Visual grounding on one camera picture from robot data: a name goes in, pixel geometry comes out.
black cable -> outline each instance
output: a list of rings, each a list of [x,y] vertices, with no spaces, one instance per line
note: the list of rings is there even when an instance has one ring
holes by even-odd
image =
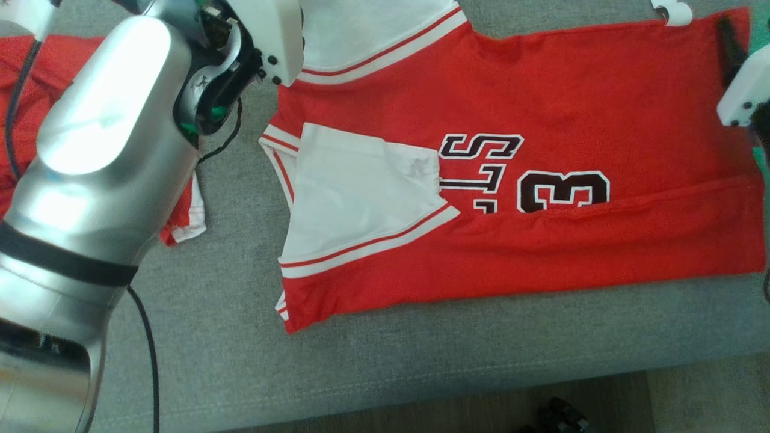
[[[27,79],[32,73],[32,67],[35,64],[35,60],[40,53],[40,47],[43,43],[35,40],[32,42],[32,47],[27,53],[27,58],[24,59],[24,65],[18,75],[18,81],[13,88],[11,94],[11,102],[8,104],[8,112],[5,114],[5,153],[8,155],[8,163],[11,165],[11,171],[13,177],[18,182],[22,178],[22,170],[18,166],[18,160],[16,159],[16,151],[13,146],[13,125],[16,122],[16,112],[18,110],[18,104],[22,100],[22,93],[24,92],[24,85],[27,83]]]
[[[765,291],[765,300],[770,304],[770,269],[765,272],[765,282],[762,284]]]
[[[136,304],[136,308],[139,310],[139,315],[142,316],[142,323],[145,327],[145,335],[147,336],[147,344],[149,345],[149,360],[152,365],[152,431],[154,433],[160,432],[160,386],[158,382],[158,355],[155,352],[155,339],[152,337],[152,328],[149,326],[149,318],[147,317],[147,311],[142,304],[142,300],[139,299],[139,295],[136,294],[133,287],[128,286],[126,290]]]
[[[230,133],[230,136],[227,137],[225,142],[216,149],[212,150],[211,152],[207,153],[206,155],[202,156],[201,159],[198,159],[198,164],[202,164],[203,161],[207,160],[208,158],[211,158],[212,156],[219,155],[222,153],[223,150],[227,149],[227,146],[230,145],[230,143],[233,142],[233,140],[238,136],[238,133],[240,132],[241,124],[243,123],[243,102],[241,101],[241,98],[238,98],[238,112],[236,114],[236,127],[233,129],[233,131]]]

printed number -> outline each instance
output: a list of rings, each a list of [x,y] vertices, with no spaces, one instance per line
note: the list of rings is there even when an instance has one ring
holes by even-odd
[[[527,171],[519,178],[518,209],[532,213],[545,210],[549,203],[574,204],[577,191],[588,191],[588,201],[580,201],[578,207],[610,201],[610,181],[601,172],[549,173]],[[541,199],[542,189],[551,191],[549,198]]]

gray couch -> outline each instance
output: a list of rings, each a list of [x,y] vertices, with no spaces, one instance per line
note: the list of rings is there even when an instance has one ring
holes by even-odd
[[[479,31],[497,37],[656,18],[649,0],[460,3]],[[698,16],[746,4],[689,3]],[[106,0],[66,0],[56,30],[103,35],[121,17]],[[274,87],[253,86],[245,107],[238,140],[199,169],[209,230],[157,247],[136,278],[158,345],[163,431],[264,425],[770,347],[758,274],[409,305],[334,317],[288,337],[273,306],[289,214],[256,144],[276,108]],[[150,431],[147,346],[128,297],[108,345],[94,431]]]

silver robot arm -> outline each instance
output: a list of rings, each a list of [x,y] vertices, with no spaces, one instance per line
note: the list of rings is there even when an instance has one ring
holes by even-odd
[[[290,84],[302,66],[296,0],[118,3],[144,15],[118,25],[53,106],[0,223],[3,432],[89,430],[110,316],[198,137],[255,76]]]

folded jersey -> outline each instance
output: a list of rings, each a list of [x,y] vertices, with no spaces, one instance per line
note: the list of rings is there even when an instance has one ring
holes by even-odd
[[[747,43],[748,10],[725,14]],[[452,4],[365,59],[303,70],[260,139],[291,208],[286,329],[762,270],[762,175],[715,111],[717,20],[495,40]]]

